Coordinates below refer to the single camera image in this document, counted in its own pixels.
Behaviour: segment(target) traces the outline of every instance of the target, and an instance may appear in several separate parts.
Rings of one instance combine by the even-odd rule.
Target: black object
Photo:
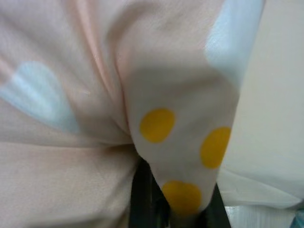
[[[129,228],[166,228],[169,215],[169,204],[149,164],[141,160],[132,184]],[[199,214],[193,228],[231,228],[217,185],[211,203]]]

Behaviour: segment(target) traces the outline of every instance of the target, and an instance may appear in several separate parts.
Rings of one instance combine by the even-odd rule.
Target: yellow dot
[[[174,122],[175,117],[172,111],[165,108],[155,109],[142,119],[140,132],[146,140],[160,143],[167,138]]]
[[[196,185],[173,180],[164,184],[162,192],[177,215],[189,216],[198,212],[201,192]]]
[[[215,169],[222,163],[231,129],[221,127],[212,131],[200,148],[201,162],[210,169]]]

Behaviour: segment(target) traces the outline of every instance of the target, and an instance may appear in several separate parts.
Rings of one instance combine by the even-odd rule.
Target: yellow polka dot
[[[142,119],[140,132],[146,140],[160,143],[167,138],[174,122],[175,117],[172,111],[165,108],[155,109]]]
[[[229,138],[230,128],[221,127],[212,131],[200,148],[201,162],[210,169],[215,169],[222,163]]]
[[[162,187],[162,192],[176,214],[189,216],[198,212],[201,192],[196,185],[176,180],[169,181]]]

